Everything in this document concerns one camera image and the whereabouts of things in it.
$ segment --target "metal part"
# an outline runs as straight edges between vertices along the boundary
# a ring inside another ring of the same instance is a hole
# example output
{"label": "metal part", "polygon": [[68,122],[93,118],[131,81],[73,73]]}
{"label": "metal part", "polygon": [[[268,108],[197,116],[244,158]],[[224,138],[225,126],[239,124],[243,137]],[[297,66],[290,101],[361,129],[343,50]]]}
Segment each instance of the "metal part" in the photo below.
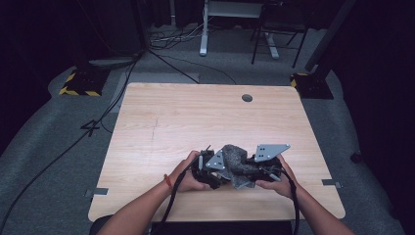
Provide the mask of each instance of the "metal part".
{"label": "metal part", "polygon": [[219,150],[206,164],[207,167],[214,169],[224,169],[225,162],[223,161],[222,150]]}
{"label": "metal part", "polygon": [[277,155],[281,154],[282,152],[290,149],[289,144],[284,145],[267,145],[267,144],[261,144],[256,146],[256,153],[254,160],[256,163],[269,161]]}

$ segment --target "table top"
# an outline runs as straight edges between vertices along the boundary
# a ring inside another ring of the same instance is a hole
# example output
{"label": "table top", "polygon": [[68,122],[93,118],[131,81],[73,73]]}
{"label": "table top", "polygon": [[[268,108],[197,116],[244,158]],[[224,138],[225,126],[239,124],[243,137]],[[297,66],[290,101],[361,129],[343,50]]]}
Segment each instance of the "table top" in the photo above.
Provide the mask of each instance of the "table top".
{"label": "table top", "polygon": [[[249,94],[251,102],[242,96]],[[298,182],[329,212],[345,216],[318,143],[293,87],[130,83],[89,218],[113,214],[163,180],[191,150],[226,144],[255,153],[257,144],[290,144],[283,153]],[[154,216],[161,220],[164,201]],[[294,219],[293,202],[259,187],[178,193],[167,221]]]}

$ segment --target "gray carpet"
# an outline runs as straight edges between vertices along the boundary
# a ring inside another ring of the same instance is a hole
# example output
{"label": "gray carpet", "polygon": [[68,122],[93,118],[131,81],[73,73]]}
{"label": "gray carpet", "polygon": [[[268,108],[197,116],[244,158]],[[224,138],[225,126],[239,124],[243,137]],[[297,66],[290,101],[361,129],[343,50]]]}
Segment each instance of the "gray carpet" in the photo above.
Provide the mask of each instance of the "gray carpet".
{"label": "gray carpet", "polygon": [[[254,44],[249,40],[251,32],[243,29],[212,32],[206,57],[199,56],[200,38],[156,53],[217,69],[165,58],[182,71],[198,74],[204,84],[233,84],[230,76],[237,84],[290,85],[290,74],[304,71],[303,66],[323,35],[322,30],[310,31],[295,69],[291,64],[296,52],[285,49],[279,50],[279,60],[273,60],[267,48],[260,48],[251,65]],[[279,35],[275,38],[277,43],[286,40]],[[101,116],[116,94],[125,69],[111,72],[102,97],[58,95],[70,71],[63,71],[51,82],[53,98],[23,126],[0,158],[0,216],[37,172],[79,138],[83,133],[81,125]],[[133,72],[177,73],[150,53],[143,56]],[[356,234],[404,234],[399,222],[390,216],[388,198],[370,170],[365,164],[349,160],[358,150],[353,123],[336,76],[330,73],[327,81],[334,100],[302,103],[333,178],[344,186],[339,189],[346,209],[342,221]],[[116,118],[117,113],[110,113],[103,124],[112,130]],[[88,234],[90,199],[84,193],[96,186],[111,136],[103,128],[95,130],[53,164],[16,204],[4,234]],[[311,234],[305,221],[300,225],[300,234]]]}

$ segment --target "person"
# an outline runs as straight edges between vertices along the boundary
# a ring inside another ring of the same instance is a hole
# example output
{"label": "person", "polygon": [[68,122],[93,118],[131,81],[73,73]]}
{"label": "person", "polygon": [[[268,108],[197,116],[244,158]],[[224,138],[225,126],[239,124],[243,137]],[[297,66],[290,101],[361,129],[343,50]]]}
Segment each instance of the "person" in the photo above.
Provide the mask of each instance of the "person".
{"label": "person", "polygon": [[[168,177],[171,185],[174,185],[179,174],[189,165],[200,153],[192,151],[186,160],[183,160]],[[314,234],[354,234],[347,226],[335,218],[323,206],[321,206],[304,188],[297,182],[293,171],[279,155],[283,168],[287,171],[297,186],[297,197],[302,215],[307,220]],[[282,174],[281,182],[268,182],[258,180],[255,184],[263,189],[274,190],[276,193],[292,199],[291,186],[288,178]],[[178,192],[189,190],[209,190],[207,184],[197,181],[190,171],[186,172],[183,181],[178,187]],[[131,201],[111,218],[106,221],[99,230],[99,235],[106,234],[144,234],[152,217],[161,203],[170,195],[170,186],[166,179],[158,183],[152,189]]]}

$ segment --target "hand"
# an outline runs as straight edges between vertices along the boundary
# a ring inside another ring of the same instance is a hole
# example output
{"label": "hand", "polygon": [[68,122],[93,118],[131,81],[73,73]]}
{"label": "hand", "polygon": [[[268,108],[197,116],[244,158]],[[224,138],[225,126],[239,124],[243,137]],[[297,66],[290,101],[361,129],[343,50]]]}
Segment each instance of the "hand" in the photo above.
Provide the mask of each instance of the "hand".
{"label": "hand", "polygon": [[[175,169],[174,171],[171,173],[171,175],[169,176],[171,183],[174,185],[174,183],[176,182],[177,177],[179,176],[179,174],[181,172],[183,172],[183,170],[192,162],[193,159],[197,158],[199,156],[199,152],[198,151],[192,151],[189,156],[187,157],[186,160],[183,160]],[[197,181],[195,179],[195,177],[193,177],[192,171],[191,170],[187,170],[186,174],[183,178],[183,180],[181,181],[179,188],[177,191],[179,192],[185,192],[185,191],[189,191],[189,190],[207,190],[210,189],[210,186],[208,184],[205,183],[201,183],[199,181]]]}
{"label": "hand", "polygon": [[[299,184],[297,183],[293,171],[291,170],[290,166],[285,162],[284,158],[281,155],[278,155],[277,158],[280,160],[281,165],[287,171],[288,175],[290,175],[291,179],[293,179],[296,186],[299,187]],[[257,180],[255,184],[264,189],[272,189],[278,194],[292,199],[290,182],[288,181],[287,176],[283,173],[281,174],[281,182],[268,182],[264,180]]]}

